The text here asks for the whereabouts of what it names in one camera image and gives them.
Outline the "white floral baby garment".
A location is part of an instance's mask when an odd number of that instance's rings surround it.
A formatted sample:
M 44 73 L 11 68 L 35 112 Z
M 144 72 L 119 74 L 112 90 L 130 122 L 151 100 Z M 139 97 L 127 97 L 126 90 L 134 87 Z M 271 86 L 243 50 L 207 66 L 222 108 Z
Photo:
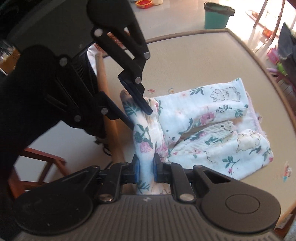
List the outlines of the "white floral baby garment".
M 120 99 L 133 122 L 133 143 L 139 159 L 137 194 L 170 194 L 168 184 L 157 183 L 153 157 L 195 165 L 241 180 L 274 158 L 243 81 L 196 87 L 179 93 L 147 97 L 152 109 L 145 114 L 123 90 Z

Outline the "teal trash bin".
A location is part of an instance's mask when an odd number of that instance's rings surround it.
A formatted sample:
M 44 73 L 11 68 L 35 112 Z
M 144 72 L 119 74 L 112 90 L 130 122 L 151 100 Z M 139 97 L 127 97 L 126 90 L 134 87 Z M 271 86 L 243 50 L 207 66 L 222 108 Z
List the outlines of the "teal trash bin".
M 235 15 L 233 8 L 211 2 L 204 3 L 204 10 L 204 28 L 206 30 L 226 28 L 229 18 Z

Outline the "grey baby bouncer seat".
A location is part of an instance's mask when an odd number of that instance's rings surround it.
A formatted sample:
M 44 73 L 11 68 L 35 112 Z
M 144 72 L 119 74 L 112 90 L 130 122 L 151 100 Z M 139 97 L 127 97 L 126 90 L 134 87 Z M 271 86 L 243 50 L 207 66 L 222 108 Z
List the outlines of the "grey baby bouncer seat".
M 278 54 L 291 82 L 295 84 L 295 37 L 286 23 L 283 23 L 280 31 Z

